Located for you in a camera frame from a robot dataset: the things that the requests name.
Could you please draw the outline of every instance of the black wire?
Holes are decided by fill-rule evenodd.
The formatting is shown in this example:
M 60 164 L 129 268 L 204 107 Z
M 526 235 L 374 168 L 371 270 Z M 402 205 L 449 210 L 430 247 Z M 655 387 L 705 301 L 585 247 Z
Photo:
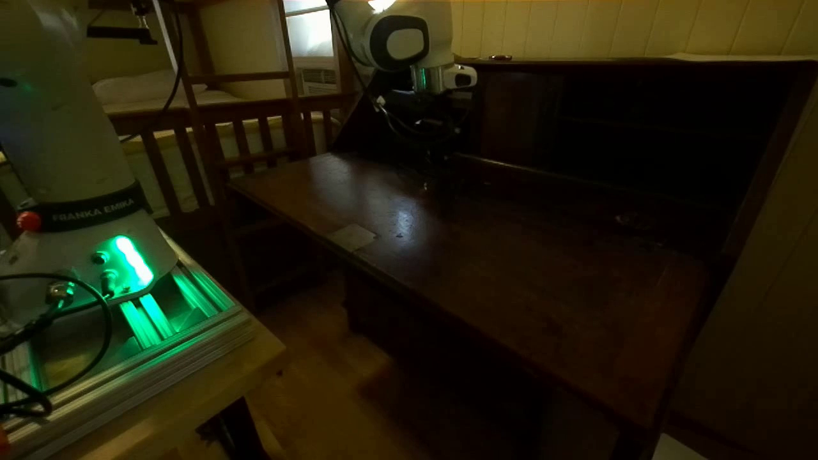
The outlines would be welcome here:
M 61 380 L 61 384 L 56 384 L 56 387 L 52 387 L 52 389 L 45 389 L 45 391 L 38 391 L 38 389 L 24 384 L 21 378 L 15 378 L 15 380 L 8 378 L 10 374 L 5 374 L 5 375 L 0 374 L 3 380 L 12 384 L 12 387 L 17 387 L 17 389 L 21 389 L 21 384 L 24 384 L 21 391 L 31 394 L 29 399 L 21 399 L 21 401 L 12 401 L 12 405 L 0 405 L 0 414 L 48 417 L 48 414 L 52 414 L 52 401 L 44 405 L 44 399 L 48 399 L 48 396 L 54 396 L 56 391 L 63 391 L 66 387 L 75 387 L 76 380 L 83 380 L 83 378 L 85 378 L 91 368 L 97 368 L 97 365 L 102 362 L 102 357 L 107 355 L 111 341 L 113 341 L 113 313 L 111 313 L 107 299 L 104 299 L 94 287 L 85 284 L 85 282 L 76 278 L 76 277 L 61 277 L 61 274 L 10 274 L 10 277 L 0 277 L 0 282 L 17 282 L 17 278 L 52 278 L 52 282 L 76 284 L 76 287 L 83 287 L 85 291 L 90 291 L 90 293 L 94 297 L 94 301 L 100 305 L 100 309 L 102 309 L 102 346 L 100 346 L 97 355 L 94 355 L 80 374 L 75 374 L 71 378 L 66 378 L 66 380 Z
M 364 75 L 357 71 L 357 62 L 361 60 L 357 60 L 357 53 L 355 53 L 355 49 L 351 43 L 348 29 L 343 25 L 339 16 L 334 14 L 334 5 L 329 5 L 329 17 L 333 17 L 333 25 L 334 25 L 334 31 L 339 35 L 339 46 L 346 49 L 348 63 L 351 63 L 351 70 L 352 70 L 352 75 L 357 80 L 357 88 L 361 88 L 364 98 L 374 104 L 377 112 L 382 112 L 382 104 L 377 103 L 377 95 L 368 93 L 368 84 L 365 84 Z
M 182 34 L 182 17 L 178 17 L 177 5 L 168 2 L 168 11 L 171 11 L 171 16 L 173 16 L 173 29 L 177 29 L 177 39 L 173 39 L 177 46 L 168 43 L 168 49 L 171 49 L 171 53 L 173 53 L 173 60 L 177 60 L 173 88 L 171 88 L 168 98 L 164 100 L 161 109 L 158 109 L 141 131 L 135 131 L 135 134 L 131 134 L 131 136 L 123 136 L 121 144 L 129 144 L 129 141 L 134 141 L 135 136 L 141 136 L 141 134 L 152 131 L 154 126 L 158 126 L 161 118 L 168 116 L 168 109 L 171 109 L 171 104 L 173 104 L 173 100 L 177 100 L 177 93 L 178 93 L 178 84 L 182 84 L 182 66 L 185 66 L 185 34 Z

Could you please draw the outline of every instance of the wooden cabinet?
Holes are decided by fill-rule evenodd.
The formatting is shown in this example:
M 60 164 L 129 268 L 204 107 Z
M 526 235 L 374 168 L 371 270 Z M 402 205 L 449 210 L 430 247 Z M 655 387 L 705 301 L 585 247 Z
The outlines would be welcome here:
M 494 164 L 486 181 L 498 178 L 498 167 L 550 191 L 568 185 L 594 195 L 594 205 L 576 205 L 576 213 L 594 208 L 585 217 L 635 223 L 662 244 L 729 259 L 815 76 L 815 63 L 798 62 L 475 66 L 481 84 L 461 152 L 466 162 Z M 550 191 L 534 189 L 525 195 L 548 201 Z

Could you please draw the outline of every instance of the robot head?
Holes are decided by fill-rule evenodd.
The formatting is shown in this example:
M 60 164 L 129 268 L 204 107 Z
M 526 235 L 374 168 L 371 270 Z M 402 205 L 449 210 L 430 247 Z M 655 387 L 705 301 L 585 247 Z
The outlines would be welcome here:
M 447 0 L 339 0 L 334 14 L 355 60 L 378 71 L 452 63 Z

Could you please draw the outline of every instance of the glowing green panel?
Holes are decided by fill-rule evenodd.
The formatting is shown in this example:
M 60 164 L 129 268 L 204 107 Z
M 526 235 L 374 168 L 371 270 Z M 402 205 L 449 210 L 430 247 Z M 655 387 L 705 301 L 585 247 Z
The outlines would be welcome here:
M 144 348 L 155 348 L 161 343 L 161 338 L 155 336 L 152 320 L 134 301 L 126 301 L 121 309 L 123 309 L 126 323 L 131 325 L 135 341 Z
M 135 274 L 139 284 L 149 287 L 154 282 L 154 270 L 145 263 L 145 259 L 135 250 L 134 240 L 121 235 L 113 244 L 123 254 L 123 259 L 129 261 L 129 265 Z
M 155 305 L 155 299 L 149 293 L 141 299 L 145 315 L 152 316 L 152 323 L 155 325 L 155 330 L 164 336 L 164 338 L 171 338 L 173 336 L 173 328 L 168 323 L 168 316 L 161 313 L 161 307 Z
M 204 277 L 203 270 L 190 270 L 190 277 L 194 277 L 194 282 L 204 288 L 204 293 L 221 307 L 228 309 L 232 305 L 232 299 L 222 291 L 222 287 L 218 282 L 212 282 L 210 277 Z
M 173 274 L 173 284 L 178 287 L 178 291 L 190 307 L 200 309 L 204 316 L 218 315 L 218 309 L 210 305 L 210 299 L 203 297 L 200 288 L 190 278 Z
M 414 90 L 428 93 L 430 90 L 430 75 L 428 70 L 414 70 Z

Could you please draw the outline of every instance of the cable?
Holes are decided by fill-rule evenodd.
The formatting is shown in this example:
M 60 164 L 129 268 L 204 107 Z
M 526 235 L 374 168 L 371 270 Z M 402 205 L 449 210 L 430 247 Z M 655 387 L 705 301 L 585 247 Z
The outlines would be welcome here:
M 54 396 L 56 391 L 63 391 L 66 387 L 75 387 L 76 380 L 83 380 L 91 368 L 97 368 L 102 362 L 102 357 L 111 351 L 111 341 L 113 341 L 113 313 L 107 299 L 90 284 L 85 284 L 76 277 L 61 277 L 61 274 L 10 274 L 10 277 L 0 277 L 0 282 L 24 282 L 24 278 L 52 278 L 52 282 L 68 282 L 76 284 L 80 288 L 85 288 L 88 293 L 94 297 L 94 301 L 102 309 L 102 346 L 97 351 L 97 355 L 71 378 L 38 391 L 34 387 L 29 387 L 26 380 L 0 371 L 0 380 L 15 387 L 17 391 L 29 394 L 29 399 L 12 401 L 12 405 L 0 405 L 0 417 L 12 414 L 12 417 L 48 417 L 52 414 L 52 401 L 48 396 Z M 21 336 L 15 336 L 12 341 L 3 343 L 3 353 L 12 351 L 15 346 L 31 341 L 38 330 L 48 328 L 60 315 L 56 313 L 44 313 L 38 320 L 34 320 L 34 325 L 26 325 Z
M 357 80 L 357 88 L 361 88 L 364 98 L 374 104 L 377 112 L 382 112 L 382 107 L 377 103 L 377 95 L 368 93 L 368 84 L 365 84 L 364 75 L 357 71 L 355 62 L 361 62 L 361 60 L 357 60 L 357 53 L 355 53 L 355 49 L 351 43 L 348 29 L 343 25 L 339 16 L 334 14 L 334 5 L 329 5 L 329 17 L 333 17 L 333 25 L 334 25 L 334 31 L 339 35 L 339 46 L 346 49 L 348 63 L 351 63 L 351 70 L 352 70 L 352 75 Z
M 154 127 L 164 116 L 168 116 L 168 109 L 171 109 L 171 104 L 177 100 L 177 93 L 178 93 L 178 84 L 182 84 L 182 66 L 185 66 L 185 34 L 182 34 L 182 17 L 178 17 L 177 5 L 171 2 L 168 11 L 173 14 L 173 29 L 177 29 L 177 46 L 173 43 L 168 46 L 171 53 L 177 56 L 173 88 L 171 88 L 168 98 L 164 100 L 161 109 L 141 131 L 135 131 L 131 136 L 123 136 L 121 144 L 129 144 L 135 136 L 141 136 L 144 131 Z

